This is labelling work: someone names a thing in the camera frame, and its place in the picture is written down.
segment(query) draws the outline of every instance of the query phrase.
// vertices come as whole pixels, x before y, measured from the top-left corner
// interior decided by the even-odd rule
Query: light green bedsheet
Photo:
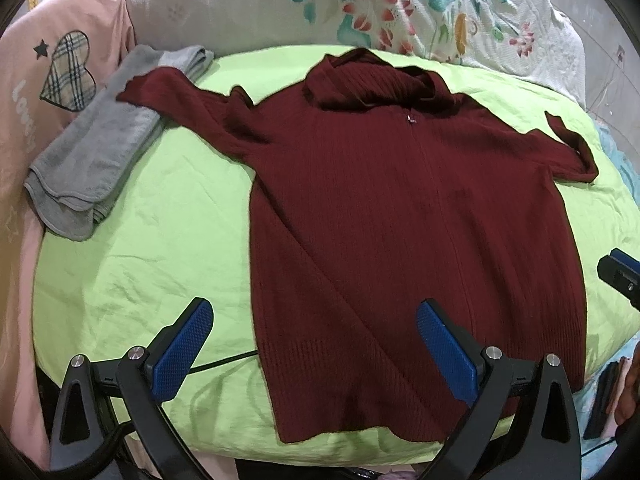
[[[326,52],[345,50],[294,46],[229,56],[215,61],[199,85],[227,93],[239,84],[257,102],[301,80]],[[558,187],[584,269],[586,374],[594,372],[640,329],[640,314],[596,275],[599,258],[614,247],[640,254],[640,214],[588,115],[560,94],[507,75],[380,56],[398,66],[439,72],[452,91],[472,95],[518,131],[550,133],[548,110],[586,138],[600,175],[592,185]],[[47,234],[33,306],[34,344],[43,370],[61,384],[76,353],[112,359],[134,344],[146,345],[194,296],[207,298],[215,310],[214,329],[196,364],[254,349],[248,259],[253,176],[189,130],[169,128],[136,165],[113,212],[90,240]],[[164,408],[190,447],[236,458],[383,465],[423,462],[439,449],[437,443],[405,442],[385,428],[281,443],[255,357],[189,376]]]

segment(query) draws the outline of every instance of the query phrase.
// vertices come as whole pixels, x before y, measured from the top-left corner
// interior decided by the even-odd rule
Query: silver screw
[[[145,354],[145,348],[142,346],[134,346],[127,352],[127,357],[132,361],[140,359]]]
[[[73,368],[82,366],[82,363],[84,363],[84,356],[82,354],[78,354],[77,356],[71,358],[71,366]]]
[[[489,346],[485,350],[486,356],[489,359],[500,359],[502,357],[502,350],[500,350],[497,346]]]
[[[549,354],[546,356],[546,362],[552,366],[559,366],[560,358],[556,354]]]

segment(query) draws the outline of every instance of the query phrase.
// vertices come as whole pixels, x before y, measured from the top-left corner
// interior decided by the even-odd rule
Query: sweater sleeve
[[[259,136],[259,118],[242,88],[233,88],[229,97],[202,90],[176,68],[159,67],[136,76],[116,101],[151,108],[240,162],[267,142]]]
[[[554,178],[571,182],[593,182],[598,168],[587,142],[576,132],[568,130],[562,119],[545,112],[551,129],[562,142],[540,130],[521,136],[522,156],[549,167]]]

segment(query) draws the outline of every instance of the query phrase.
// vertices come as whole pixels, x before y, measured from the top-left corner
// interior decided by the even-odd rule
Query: maroon sweater
[[[582,387],[586,295],[554,178],[591,182],[598,170],[560,118],[547,115],[565,144],[520,134],[438,74],[366,50],[326,56],[257,105],[172,68],[118,98],[256,172],[252,308],[283,442],[372,426],[416,442],[452,431],[465,405],[418,336],[427,297],[482,345],[558,354]]]

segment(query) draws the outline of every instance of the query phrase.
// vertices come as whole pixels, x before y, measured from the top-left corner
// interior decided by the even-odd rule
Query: folded gray garment
[[[29,168],[24,187],[42,221],[70,240],[86,240],[110,213],[133,165],[164,130],[148,108],[115,100],[130,79],[173,66],[196,81],[213,53],[200,46],[176,52],[137,46],[107,86]]]

